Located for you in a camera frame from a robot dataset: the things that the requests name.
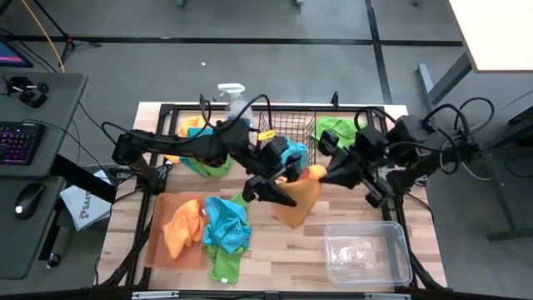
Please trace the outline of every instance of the spray bottle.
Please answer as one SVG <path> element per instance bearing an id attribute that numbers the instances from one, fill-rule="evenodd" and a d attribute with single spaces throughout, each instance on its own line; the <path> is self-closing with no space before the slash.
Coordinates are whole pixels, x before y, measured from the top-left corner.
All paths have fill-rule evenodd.
<path id="1" fill-rule="evenodd" d="M 230 95 L 230 102 L 226 106 L 227 118 L 236 118 L 248 103 L 248 101 L 242 96 L 242 92 L 245 90 L 244 86 L 240 83 L 221 83 L 218 85 L 218 90 L 222 91 L 220 94 L 221 96 L 225 93 Z M 247 120 L 248 125 L 252 124 L 252 109 L 249 107 L 242 114 L 241 118 Z"/>

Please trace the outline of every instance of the white table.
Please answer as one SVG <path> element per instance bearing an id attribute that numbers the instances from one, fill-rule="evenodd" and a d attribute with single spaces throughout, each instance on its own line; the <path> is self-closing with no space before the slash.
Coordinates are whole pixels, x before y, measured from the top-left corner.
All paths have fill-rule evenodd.
<path id="1" fill-rule="evenodd" d="M 533 71 L 533 1 L 448 0 L 461 30 L 465 53 L 435 84 L 427 66 L 417 73 L 429 107 L 438 104 L 467 73 Z"/>

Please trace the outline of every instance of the clear plastic container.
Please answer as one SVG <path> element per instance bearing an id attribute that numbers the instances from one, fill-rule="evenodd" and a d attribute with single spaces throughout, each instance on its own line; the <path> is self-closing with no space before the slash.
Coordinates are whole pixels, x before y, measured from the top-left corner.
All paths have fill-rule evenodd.
<path id="1" fill-rule="evenodd" d="M 324 228 L 327 277 L 337 286 L 405 286 L 413 278 L 406 236 L 393 221 Z"/>

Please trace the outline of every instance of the computer mouse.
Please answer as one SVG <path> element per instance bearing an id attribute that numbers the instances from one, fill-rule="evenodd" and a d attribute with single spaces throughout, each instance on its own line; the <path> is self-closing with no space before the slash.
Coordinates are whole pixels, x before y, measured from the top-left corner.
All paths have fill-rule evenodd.
<path id="1" fill-rule="evenodd" d="M 30 183 L 18 194 L 15 202 L 15 218 L 27 220 L 37 211 L 45 187 L 41 183 Z"/>

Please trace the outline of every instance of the black clamp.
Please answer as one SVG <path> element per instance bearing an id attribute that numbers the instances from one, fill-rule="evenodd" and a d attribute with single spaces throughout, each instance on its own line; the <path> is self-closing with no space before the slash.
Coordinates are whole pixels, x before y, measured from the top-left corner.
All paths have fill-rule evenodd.
<path id="1" fill-rule="evenodd" d="M 50 88 L 44 82 L 33 85 L 27 77 L 12 77 L 9 80 L 4 78 L 4 80 L 6 81 L 6 95 L 11 96 L 12 93 L 20 93 L 18 100 L 29 107 L 39 108 L 48 99 L 47 93 Z"/>

